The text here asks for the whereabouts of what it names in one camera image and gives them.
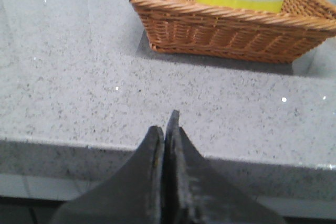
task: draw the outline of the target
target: granite countertop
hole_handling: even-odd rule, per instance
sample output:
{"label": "granite countertop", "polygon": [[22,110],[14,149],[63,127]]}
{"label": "granite countertop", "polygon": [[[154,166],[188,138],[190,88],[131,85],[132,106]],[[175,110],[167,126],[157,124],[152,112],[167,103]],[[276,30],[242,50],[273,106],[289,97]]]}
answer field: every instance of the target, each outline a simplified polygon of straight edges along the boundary
{"label": "granite countertop", "polygon": [[0,173],[103,179],[177,109],[248,193],[336,200],[335,38],[291,65],[165,55],[126,0],[0,0],[0,48]]}

